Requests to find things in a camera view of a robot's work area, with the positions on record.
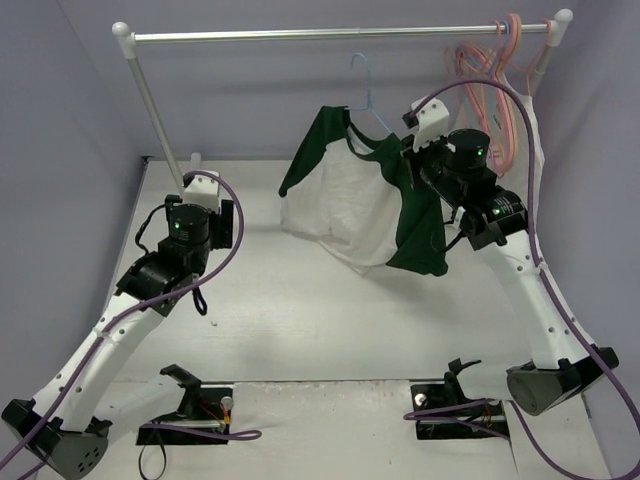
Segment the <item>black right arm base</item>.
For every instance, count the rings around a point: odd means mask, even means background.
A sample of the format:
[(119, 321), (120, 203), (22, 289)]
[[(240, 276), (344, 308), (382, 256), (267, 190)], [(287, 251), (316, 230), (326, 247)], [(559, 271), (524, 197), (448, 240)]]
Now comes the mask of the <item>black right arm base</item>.
[(461, 374), (480, 363), (456, 359), (448, 364), (440, 380), (410, 386), (412, 410), (403, 419), (414, 423), (418, 440), (510, 440), (501, 402), (484, 397), (470, 399), (460, 384)]

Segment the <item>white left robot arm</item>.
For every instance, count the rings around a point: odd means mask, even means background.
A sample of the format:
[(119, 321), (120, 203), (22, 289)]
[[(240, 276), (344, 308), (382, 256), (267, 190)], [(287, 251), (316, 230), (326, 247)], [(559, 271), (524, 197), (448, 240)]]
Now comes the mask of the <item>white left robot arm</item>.
[(142, 341), (178, 302), (198, 295), (237, 254), (245, 233), (242, 207), (168, 196), (168, 234), (125, 271), (105, 311), (57, 375), (29, 399), (12, 399), (1, 413), (26, 449), (64, 479), (83, 479), (107, 447), (129, 431), (171, 413), (191, 418), (200, 406), (200, 381), (170, 365), (122, 400), (104, 396)]

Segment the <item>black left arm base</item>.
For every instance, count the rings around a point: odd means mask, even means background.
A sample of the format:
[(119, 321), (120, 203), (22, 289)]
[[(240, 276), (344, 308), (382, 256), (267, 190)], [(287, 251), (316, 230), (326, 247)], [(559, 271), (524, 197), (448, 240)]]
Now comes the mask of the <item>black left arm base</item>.
[[(233, 400), (232, 386), (204, 385), (176, 364), (163, 368), (160, 374), (176, 381), (184, 395), (175, 412), (156, 417), (153, 424), (171, 424), (218, 435), (230, 433), (231, 414), (227, 406)], [(182, 431), (140, 428), (136, 438), (136, 444), (142, 447), (138, 456), (138, 473), (141, 479), (161, 479), (167, 469), (167, 446), (226, 445), (228, 442), (228, 439), (206, 438)], [(143, 466), (143, 454), (148, 446), (157, 446), (162, 455), (162, 468), (154, 477), (148, 475)]]

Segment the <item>blue plastic hanger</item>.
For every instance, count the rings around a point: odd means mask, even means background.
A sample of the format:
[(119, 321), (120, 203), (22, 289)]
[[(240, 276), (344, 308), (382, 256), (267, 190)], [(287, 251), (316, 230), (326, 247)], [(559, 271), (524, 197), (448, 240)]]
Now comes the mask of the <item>blue plastic hanger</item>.
[(353, 71), (355, 65), (359, 63), (365, 71), (365, 101), (363, 105), (347, 106), (346, 109), (352, 112), (369, 112), (381, 125), (381, 127), (391, 135), (393, 133), (389, 125), (382, 119), (375, 109), (372, 96), (372, 66), (368, 58), (361, 52), (354, 53), (350, 60), (350, 70)]

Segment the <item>pink plastic hanger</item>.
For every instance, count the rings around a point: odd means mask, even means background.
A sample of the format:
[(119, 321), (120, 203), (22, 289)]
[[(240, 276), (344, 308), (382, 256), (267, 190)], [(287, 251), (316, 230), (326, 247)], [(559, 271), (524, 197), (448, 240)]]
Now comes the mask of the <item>pink plastic hanger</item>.
[[(521, 43), (522, 21), (512, 13), (496, 26), (498, 40), (491, 49), (468, 42), (445, 49), (444, 62), (451, 78), (506, 82), (506, 68)], [(504, 176), (513, 167), (519, 148), (510, 97), (484, 84), (467, 84), (458, 95), (458, 106), (463, 125), (490, 137), (488, 163), (498, 176)]]

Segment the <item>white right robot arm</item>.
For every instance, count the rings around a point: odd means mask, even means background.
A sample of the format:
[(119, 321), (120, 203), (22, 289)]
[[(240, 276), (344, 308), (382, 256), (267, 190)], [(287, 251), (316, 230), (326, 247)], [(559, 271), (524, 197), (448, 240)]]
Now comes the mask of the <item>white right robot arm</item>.
[(401, 141), (411, 186), (434, 191), (452, 208), (457, 237), (493, 270), (525, 327), (531, 359), (507, 369), (507, 396), (537, 416), (592, 386), (619, 359), (611, 347), (578, 340), (579, 323), (564, 321), (569, 310), (560, 294), (548, 290), (552, 278), (535, 251), (526, 205), (499, 185), (486, 162), (488, 150), (488, 136), (475, 129), (455, 130), (424, 146), (413, 134)]

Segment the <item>white and green t-shirt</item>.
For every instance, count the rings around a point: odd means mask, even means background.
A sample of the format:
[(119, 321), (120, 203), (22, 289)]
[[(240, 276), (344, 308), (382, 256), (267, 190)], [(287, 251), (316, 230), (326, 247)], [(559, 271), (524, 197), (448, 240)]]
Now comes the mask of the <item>white and green t-shirt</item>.
[(346, 108), (321, 107), (278, 190), (282, 229), (359, 273), (445, 275), (441, 200), (411, 185), (400, 150), (395, 134), (371, 139)]

